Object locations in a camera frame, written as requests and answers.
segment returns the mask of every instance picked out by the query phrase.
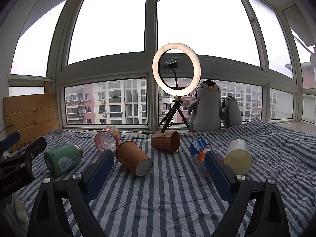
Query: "bolt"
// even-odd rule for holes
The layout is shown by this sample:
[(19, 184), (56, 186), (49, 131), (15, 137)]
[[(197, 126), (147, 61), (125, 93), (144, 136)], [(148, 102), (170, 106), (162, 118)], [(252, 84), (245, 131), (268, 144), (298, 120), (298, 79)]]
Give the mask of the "bolt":
[(275, 181), (274, 181), (272, 178), (269, 178), (269, 179), (268, 179), (268, 183), (269, 183), (269, 184), (275, 184)]
[(49, 177), (46, 177), (44, 180), (43, 180), (43, 183), (49, 183), (51, 181), (51, 179)]
[(239, 174), (239, 175), (237, 175), (237, 179), (243, 181), (246, 179), (246, 177), (242, 174)]
[(79, 179), (79, 178), (81, 178), (81, 174), (80, 173), (75, 173), (72, 177), (74, 179)]

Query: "tripod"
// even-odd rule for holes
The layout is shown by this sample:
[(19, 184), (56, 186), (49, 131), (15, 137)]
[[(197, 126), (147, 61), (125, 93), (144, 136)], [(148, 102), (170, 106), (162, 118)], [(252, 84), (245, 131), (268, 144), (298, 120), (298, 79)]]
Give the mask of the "tripod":
[(161, 130), (161, 133), (164, 133), (168, 130), (168, 128), (170, 127), (170, 122), (174, 116), (174, 114), (178, 111), (184, 124), (186, 125), (187, 128), (189, 128), (189, 124), (187, 123), (186, 121), (186, 118), (184, 117), (182, 111), (180, 110), (180, 105), (183, 103), (183, 101), (181, 100), (181, 97), (179, 97), (179, 100), (173, 100), (174, 102), (174, 105), (173, 107), (171, 108), (171, 110), (168, 111), (168, 113), (166, 114), (166, 116), (159, 122), (158, 126), (161, 126), (163, 125), (163, 122), (166, 120), (162, 130)]

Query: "striped cloth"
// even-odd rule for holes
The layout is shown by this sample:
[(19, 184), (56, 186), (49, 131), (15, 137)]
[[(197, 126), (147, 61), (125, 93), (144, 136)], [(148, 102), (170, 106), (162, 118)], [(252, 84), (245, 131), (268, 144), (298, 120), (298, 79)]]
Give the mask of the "striped cloth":
[[(137, 177), (115, 161), (91, 210), (107, 236), (210, 236), (219, 224), (228, 204), (222, 201), (211, 180), (203, 177), (189, 153), (194, 138), (205, 138), (221, 155), (235, 139), (245, 140), (252, 154), (251, 180), (274, 178), (281, 192), (291, 236), (299, 236), (308, 225), (315, 208), (316, 137), (267, 122), (202, 133), (181, 133), (176, 154), (155, 150), (150, 136), (122, 135), (133, 140), (153, 160), (145, 177)], [(72, 142), (81, 145), (84, 156), (75, 170), (57, 178), (67, 179), (75, 171), (83, 172), (100, 155), (94, 146), (94, 134), (54, 130), (45, 136), (47, 147)], [(17, 194), (31, 212), (43, 179), (50, 176), (43, 155), (33, 161), (35, 181)], [(81, 236), (68, 200), (66, 214), (75, 236)], [(250, 201), (237, 236), (243, 236), (254, 201)]]

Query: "glowing ring light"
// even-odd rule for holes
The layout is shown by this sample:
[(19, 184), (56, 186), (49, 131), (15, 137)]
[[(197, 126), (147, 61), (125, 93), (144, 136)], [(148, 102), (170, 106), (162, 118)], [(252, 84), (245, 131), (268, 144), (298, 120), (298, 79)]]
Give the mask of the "glowing ring light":
[[(165, 85), (164, 82), (160, 79), (159, 72), (158, 72), (158, 63), (160, 60), (160, 57), (167, 51), (171, 49), (179, 49), (183, 52), (185, 52), (189, 58), (192, 61), (193, 64), (193, 79), (192, 82), (188, 87), (182, 90), (174, 90), (169, 88), (168, 86)], [(191, 93), (194, 91), (194, 89), (197, 87), (197, 85), (200, 82), (201, 79), (201, 65), (200, 65), (200, 60), (196, 53), (187, 45), (178, 43), (178, 42), (172, 42), (172, 43), (167, 43), (163, 47), (161, 47), (155, 54), (154, 59), (153, 59), (153, 74), (154, 78), (157, 82), (157, 84), (160, 86), (162, 90), (164, 90), (166, 93), (170, 95), (177, 95), (177, 96), (184, 96), (187, 95), (188, 93)]]

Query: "stuffed animal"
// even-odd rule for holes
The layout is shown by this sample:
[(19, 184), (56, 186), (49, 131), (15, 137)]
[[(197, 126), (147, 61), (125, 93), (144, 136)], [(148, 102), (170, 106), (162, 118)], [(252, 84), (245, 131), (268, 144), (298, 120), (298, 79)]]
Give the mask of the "stuffed animal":
[(220, 129), (223, 115), (219, 86), (211, 80), (203, 81), (195, 91), (195, 98), (188, 108), (188, 114), (192, 112), (189, 130), (202, 132)]
[(242, 124), (242, 116), (244, 116), (238, 107), (238, 101), (235, 97), (227, 96), (222, 102), (223, 124), (224, 127), (238, 126)]

